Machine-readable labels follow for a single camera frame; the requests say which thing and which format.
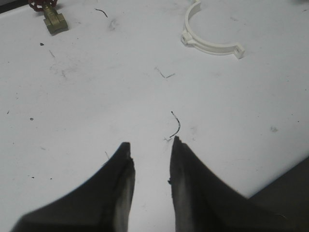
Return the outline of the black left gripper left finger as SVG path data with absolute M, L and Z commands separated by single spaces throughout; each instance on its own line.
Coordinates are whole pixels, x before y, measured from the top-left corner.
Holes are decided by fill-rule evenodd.
M 64 197 L 23 215 L 14 232 L 126 232 L 135 186 L 130 143 Z

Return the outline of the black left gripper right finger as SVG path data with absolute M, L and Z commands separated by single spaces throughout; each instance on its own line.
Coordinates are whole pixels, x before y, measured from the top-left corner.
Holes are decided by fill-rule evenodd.
M 308 159 L 245 198 L 175 137 L 170 184 L 178 232 L 306 232 L 309 229 Z

